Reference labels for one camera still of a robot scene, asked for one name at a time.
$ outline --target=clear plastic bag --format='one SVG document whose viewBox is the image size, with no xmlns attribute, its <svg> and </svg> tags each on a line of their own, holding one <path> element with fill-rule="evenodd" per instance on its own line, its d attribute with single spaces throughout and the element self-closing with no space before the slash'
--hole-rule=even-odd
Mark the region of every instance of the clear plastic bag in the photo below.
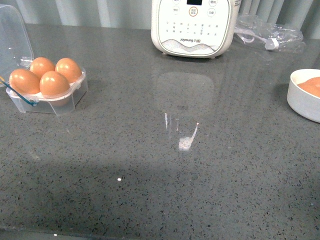
<svg viewBox="0 0 320 240">
<path fill-rule="evenodd" d="M 273 52 L 297 54 L 306 46 L 300 30 L 264 22 L 257 15 L 239 15 L 234 37 L 250 47 Z"/>
</svg>

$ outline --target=kitchen appliance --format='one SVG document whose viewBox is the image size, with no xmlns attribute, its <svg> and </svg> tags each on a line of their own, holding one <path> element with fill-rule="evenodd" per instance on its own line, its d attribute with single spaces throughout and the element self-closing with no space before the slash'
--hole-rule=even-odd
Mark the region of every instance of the kitchen appliance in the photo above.
<svg viewBox="0 0 320 240">
<path fill-rule="evenodd" d="M 214 58 L 230 46 L 241 0 L 152 0 L 151 38 L 164 54 Z"/>
</svg>

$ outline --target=white bowl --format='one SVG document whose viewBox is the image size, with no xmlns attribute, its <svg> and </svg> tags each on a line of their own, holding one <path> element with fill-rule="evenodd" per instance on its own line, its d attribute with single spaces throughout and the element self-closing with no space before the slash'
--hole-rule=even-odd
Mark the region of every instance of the white bowl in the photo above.
<svg viewBox="0 0 320 240">
<path fill-rule="evenodd" d="M 298 87 L 298 84 L 320 77 L 319 69 L 300 69 L 290 76 L 287 101 L 290 107 L 301 116 L 320 123 L 320 97 L 314 96 Z"/>
</svg>

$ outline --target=speckled stone surface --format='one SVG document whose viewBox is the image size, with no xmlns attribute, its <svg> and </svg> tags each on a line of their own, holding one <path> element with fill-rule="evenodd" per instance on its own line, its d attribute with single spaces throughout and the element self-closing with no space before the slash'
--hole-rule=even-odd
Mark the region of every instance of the speckled stone surface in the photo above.
<svg viewBox="0 0 320 240">
<path fill-rule="evenodd" d="M 319 40 L 188 59 L 162 55 L 149 30 L 26 28 L 35 57 L 86 69 L 89 92 L 57 117 L 20 113 L 0 89 L 2 228 L 320 239 L 320 125 L 287 103 L 291 72 L 320 69 Z"/>
</svg>

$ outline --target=egg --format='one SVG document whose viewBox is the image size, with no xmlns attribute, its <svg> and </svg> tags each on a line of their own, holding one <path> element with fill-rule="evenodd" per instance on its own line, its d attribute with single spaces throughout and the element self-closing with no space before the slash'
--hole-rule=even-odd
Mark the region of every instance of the egg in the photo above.
<svg viewBox="0 0 320 240">
<path fill-rule="evenodd" d="M 30 64 L 30 71 L 36 74 L 39 79 L 49 71 L 54 71 L 56 66 L 50 61 L 48 58 L 45 57 L 37 57 L 33 60 Z"/>
<path fill-rule="evenodd" d="M 43 74 L 39 86 L 44 96 L 61 95 L 70 88 L 68 80 L 57 71 L 47 71 Z"/>
<path fill-rule="evenodd" d="M 20 94 L 37 94 L 40 92 L 40 78 L 27 69 L 16 69 L 9 77 L 10 86 Z"/>
<path fill-rule="evenodd" d="M 298 84 L 299 88 L 305 90 L 306 92 L 312 94 L 313 96 L 320 98 L 320 87 L 303 82 Z"/>
<path fill-rule="evenodd" d="M 313 85 L 317 88 L 320 88 L 320 76 L 310 78 L 304 82 L 305 84 Z"/>
<path fill-rule="evenodd" d="M 79 65 L 71 58 L 62 58 L 56 65 L 55 70 L 61 73 L 69 81 L 69 83 L 74 83 L 82 75 L 81 68 Z"/>
</svg>

